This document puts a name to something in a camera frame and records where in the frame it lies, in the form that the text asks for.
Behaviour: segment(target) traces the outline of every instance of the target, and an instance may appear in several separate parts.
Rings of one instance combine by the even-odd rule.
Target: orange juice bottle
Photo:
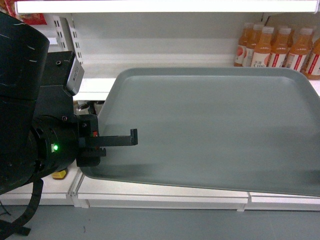
[[[292,48],[292,46],[294,44],[294,35],[295,35],[295,31],[296,31],[297,25],[291,24],[290,26],[291,26],[291,32],[290,32],[290,35],[289,35],[289,38],[288,38],[288,50],[286,52],[286,56],[285,56],[285,59],[283,61],[282,67],[285,67],[286,62],[287,62],[287,58],[288,58],[288,54],[289,54],[290,49]]]
[[[265,26],[262,29],[259,42],[254,47],[254,53],[252,58],[251,67],[265,68],[268,65],[268,60],[271,53],[271,38],[274,28],[271,26]]]
[[[277,36],[279,34],[279,30],[283,28],[287,28],[287,25],[278,25],[275,31],[273,31],[272,39],[271,39],[271,46],[273,46],[276,42]]]
[[[248,42],[248,39],[251,35],[251,31],[252,31],[253,27],[254,27],[254,24],[251,22],[246,22],[244,24],[244,29],[243,29],[241,37],[239,38],[238,47],[237,47],[236,55],[235,55],[235,59],[234,59],[233,65],[235,67],[242,67],[242,63],[245,58],[247,42]]]
[[[259,42],[263,27],[264,27],[263,24],[253,25],[252,35],[246,44],[246,51],[245,51],[244,59],[242,62],[243,67],[250,67],[251,66],[252,58],[254,56],[254,50],[255,50],[257,43]]]
[[[307,67],[303,74],[309,80],[320,80],[320,42],[312,49]]]
[[[305,57],[305,60],[304,60],[304,62],[303,62],[303,65],[302,65],[302,67],[301,67],[301,73],[303,73],[305,70],[306,70],[306,68],[307,68],[307,62],[308,62],[308,60],[309,60],[309,58],[310,58],[310,56],[311,56],[311,52],[312,52],[312,50],[313,50],[313,46],[314,46],[314,43],[312,42],[312,40],[313,40],[313,38],[314,38],[314,35],[315,35],[315,32],[316,32],[316,29],[317,29],[317,26],[310,26],[309,27],[310,29],[312,29],[313,31],[312,31],[312,34],[311,34],[311,36],[310,36],[310,38],[309,38],[309,42],[308,42],[308,54],[306,55],[306,57]]]
[[[268,67],[280,68],[282,67],[284,60],[288,52],[288,38],[291,32],[291,28],[280,28],[276,40],[271,47],[271,55],[268,62]]]
[[[312,34],[312,28],[301,28],[299,38],[295,44],[292,45],[285,63],[285,67],[300,71],[308,54],[309,38]]]

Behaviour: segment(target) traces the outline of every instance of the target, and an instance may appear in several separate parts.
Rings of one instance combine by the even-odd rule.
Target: gray floor
[[[8,206],[13,221],[23,211]],[[320,212],[40,206],[9,240],[318,240]]]

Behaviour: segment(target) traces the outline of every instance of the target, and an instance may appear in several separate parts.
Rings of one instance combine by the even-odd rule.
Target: plastic tray
[[[108,147],[90,178],[320,196],[320,98],[299,72],[129,69],[98,120],[138,145]]]

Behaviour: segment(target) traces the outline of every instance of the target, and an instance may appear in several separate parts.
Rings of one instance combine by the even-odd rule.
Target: red packaging
[[[19,19],[20,21],[28,25],[47,25],[45,17],[42,13],[16,15],[15,2],[17,2],[17,0],[4,0],[4,2],[6,4],[8,14],[11,17]]]

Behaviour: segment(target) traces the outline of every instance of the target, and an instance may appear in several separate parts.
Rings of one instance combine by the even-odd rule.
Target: bottle cap
[[[311,35],[314,30],[312,28],[303,27],[300,29],[301,35]]]
[[[282,28],[280,28],[279,33],[283,34],[283,35],[289,35],[291,33],[291,28],[282,27]]]
[[[252,29],[254,27],[254,23],[253,22],[246,22],[244,24],[244,28],[245,29]]]
[[[260,31],[264,28],[265,25],[259,23],[259,24],[255,24],[253,25],[253,30],[256,30],[256,31]]]
[[[262,28],[262,33],[264,34],[272,34],[274,32],[274,27],[272,26],[265,26]]]

